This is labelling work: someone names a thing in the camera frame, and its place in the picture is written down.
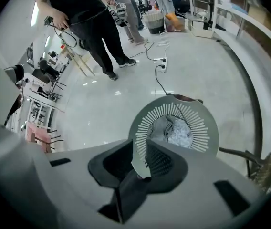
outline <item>trash can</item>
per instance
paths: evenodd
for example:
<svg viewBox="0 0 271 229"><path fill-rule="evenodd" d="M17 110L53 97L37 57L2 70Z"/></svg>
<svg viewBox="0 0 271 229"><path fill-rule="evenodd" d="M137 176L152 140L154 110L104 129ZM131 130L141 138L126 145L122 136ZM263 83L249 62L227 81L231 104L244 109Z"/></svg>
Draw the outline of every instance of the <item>trash can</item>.
<svg viewBox="0 0 271 229"><path fill-rule="evenodd" d="M143 21L151 34L158 34L159 31L164 31L164 16L159 10L143 14Z"/></svg>

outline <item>glossy floor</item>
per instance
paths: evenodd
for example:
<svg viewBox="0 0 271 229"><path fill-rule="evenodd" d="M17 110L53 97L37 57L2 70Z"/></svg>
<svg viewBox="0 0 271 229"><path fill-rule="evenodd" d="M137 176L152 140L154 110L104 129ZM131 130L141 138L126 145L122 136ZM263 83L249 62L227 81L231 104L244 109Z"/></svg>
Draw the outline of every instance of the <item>glossy floor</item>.
<svg viewBox="0 0 271 229"><path fill-rule="evenodd" d="M127 40L120 28L122 47L127 56L145 50ZM141 34L155 42L148 51L150 58L164 56L165 46L157 47L161 38L148 30ZM158 79L165 90L192 98L199 98L214 116L220 136L220 146L254 152L258 145L256 133L256 101L252 85L236 56L216 40L199 38L192 33L169 33L164 38L170 47L167 72L159 72ZM164 96L156 83L153 61L146 54L135 57L137 64L119 68L111 58L119 79L112 82L91 58L88 65L96 76L85 77L77 67L69 65L60 82L67 84L52 122L64 142L56 151L93 147L126 139L137 113L155 98ZM219 153L218 157L239 172L246 173L242 158Z"/></svg>

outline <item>pink chair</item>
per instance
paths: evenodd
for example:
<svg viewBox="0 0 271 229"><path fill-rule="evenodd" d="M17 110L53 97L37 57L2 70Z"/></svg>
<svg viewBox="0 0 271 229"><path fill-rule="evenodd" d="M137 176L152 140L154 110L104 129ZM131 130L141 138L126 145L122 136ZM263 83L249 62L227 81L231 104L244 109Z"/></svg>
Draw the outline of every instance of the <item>pink chair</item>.
<svg viewBox="0 0 271 229"><path fill-rule="evenodd" d="M56 140L56 141L51 142L51 139L55 139L55 138L60 137L60 135L55 136L55 137L50 137L50 135L49 135L49 133L55 132L57 130L54 130L54 131L51 131L48 133L46 131L46 129L38 128L36 126L36 124L31 123L31 122L27 122L26 127L27 127L26 140L29 142L36 141L38 144L41 145L41 147L45 153L51 153L52 152L51 149L54 149L51 147L50 144L63 141L63 140Z"/></svg>

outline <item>person's leg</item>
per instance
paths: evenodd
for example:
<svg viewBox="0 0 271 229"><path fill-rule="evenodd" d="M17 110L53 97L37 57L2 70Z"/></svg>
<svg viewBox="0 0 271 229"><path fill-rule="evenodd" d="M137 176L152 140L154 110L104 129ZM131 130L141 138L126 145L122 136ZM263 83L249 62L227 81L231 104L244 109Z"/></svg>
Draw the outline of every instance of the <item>person's leg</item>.
<svg viewBox="0 0 271 229"><path fill-rule="evenodd" d="M166 7L167 14L168 13L175 13L175 7L172 0L162 0L164 6Z"/></svg>
<svg viewBox="0 0 271 229"><path fill-rule="evenodd" d="M54 78L57 78L59 75L59 72L49 65L46 69L46 72L49 73L50 75L52 75Z"/></svg>
<svg viewBox="0 0 271 229"><path fill-rule="evenodd" d="M174 6L176 9L179 9L179 12L186 13L191 8L189 0L177 0L174 1Z"/></svg>
<svg viewBox="0 0 271 229"><path fill-rule="evenodd" d="M131 0L116 0L116 2L121 2L126 5L127 22L129 25L128 27L127 26L124 27L125 30L127 30L126 28L129 29L135 43L143 42L144 38L139 33L136 11L132 6Z"/></svg>
<svg viewBox="0 0 271 229"><path fill-rule="evenodd" d="M96 20L99 33L104 39L109 52L115 58L116 62L119 65L124 65L127 63L129 59L123 52L120 36L110 13L105 11L97 16L94 20Z"/></svg>
<svg viewBox="0 0 271 229"><path fill-rule="evenodd" d="M156 2L158 3L159 9L163 10L163 14L167 14L167 10L163 0L156 0Z"/></svg>
<svg viewBox="0 0 271 229"><path fill-rule="evenodd" d="M134 38L132 37L129 28L128 28L127 26L124 26L124 30L125 30L125 32L126 32L126 34L127 34L127 37L128 37L128 39L129 39L129 41L130 41L130 42L133 42L133 41L134 41Z"/></svg>
<svg viewBox="0 0 271 229"><path fill-rule="evenodd" d="M142 20L141 20L141 13L140 13L140 10L137 6L137 3L136 3L136 0L130 0L131 3L132 3L132 6L134 7L135 9L135 13L136 13L136 16L137 16L137 22L138 22L138 26L139 27L142 27L144 26L143 23L142 23Z"/></svg>
<svg viewBox="0 0 271 229"><path fill-rule="evenodd" d="M101 33L98 30L98 23L99 21L93 19L84 23L72 25L70 26L70 30L83 40L85 48L90 52L99 66L101 66L103 73L110 75L113 72L113 66L104 46Z"/></svg>
<svg viewBox="0 0 271 229"><path fill-rule="evenodd" d="M45 95L47 95L48 96L48 94L43 90L43 88L42 87L38 87L38 90L37 90L37 92L38 93L42 93L42 94L45 94Z"/></svg>

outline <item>black cable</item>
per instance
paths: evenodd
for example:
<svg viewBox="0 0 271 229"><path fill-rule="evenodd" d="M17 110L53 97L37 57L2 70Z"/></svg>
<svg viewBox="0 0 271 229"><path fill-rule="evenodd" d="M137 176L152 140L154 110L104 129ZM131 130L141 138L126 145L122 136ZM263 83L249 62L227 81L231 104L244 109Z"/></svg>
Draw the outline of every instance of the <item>black cable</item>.
<svg viewBox="0 0 271 229"><path fill-rule="evenodd" d="M52 26L52 27L54 28L54 31L55 31L56 35L57 35L61 40L63 40L63 42L64 42L68 47L74 48L74 47L77 46L77 39L76 39L75 37L73 37L70 33L67 33L66 31L57 28L57 27L54 25L54 21L52 21L52 23L53 23L53 25L49 24L49 26ZM69 36L72 36L73 39L75 40L75 45L72 47L72 46L70 46L69 44L67 44L67 42L66 42L60 35L58 35L56 29L60 30L61 32L64 32L64 33L68 34Z"/></svg>
<svg viewBox="0 0 271 229"><path fill-rule="evenodd" d="M80 23L83 23L83 22L86 22L86 21L89 21L89 20L93 20L94 18L96 18L97 16L99 16L100 14L102 14L103 12L105 12L109 7L109 3L107 4L107 6L105 7L105 9L103 11L100 11L99 13L97 13L96 15L84 20L84 21L79 21L79 22L76 22L76 23L73 23L71 25L77 25L77 24L80 24Z"/></svg>
<svg viewBox="0 0 271 229"><path fill-rule="evenodd" d="M167 95L168 93L165 91L163 85L160 83L160 81L158 80L158 78L157 78L157 76L156 76L156 69L157 69L158 67L162 67L162 66L161 66L161 65L157 65L157 66L155 67L155 77L156 77L156 81L159 83L159 85L162 87L163 91L164 91L165 94Z"/></svg>
<svg viewBox="0 0 271 229"><path fill-rule="evenodd" d="M161 68L162 68L162 65L158 65L158 66L155 67L155 77L156 77L156 81L157 81L157 82L159 83L159 85L162 87L162 90L165 92L166 95L173 95L173 94L168 94L168 93L165 91L163 85L162 85L162 84L160 83L160 81L158 80L157 75L156 75L156 70L157 70L158 67L161 67ZM187 122L187 120L185 119L185 117L184 117L184 115L183 115L181 109L179 108L179 106L178 106L177 104L174 104L174 105L175 105L176 108L179 110L179 112L180 112L180 114L181 114L181 116L182 116L182 118L183 118L183 121L184 121L186 124L188 124L188 122Z"/></svg>
<svg viewBox="0 0 271 229"><path fill-rule="evenodd" d="M148 44L148 43L152 43L151 44L151 46L150 47L146 47L146 45ZM143 51L143 52L139 52L139 53L137 53L136 55L133 55L133 56L131 56L131 57L129 57L129 58L133 58L133 57L136 57L136 56L138 56L138 55L140 55L140 54L142 54L142 53L145 53L146 52L146 57L149 59L149 60L151 60L151 61L156 61L156 60L153 60L153 59L151 59L151 58L149 58L148 57L148 50L149 49L151 49L151 47L153 46L155 44L155 42L146 42L145 44L144 44L144 47L146 48L146 50L145 51Z"/></svg>

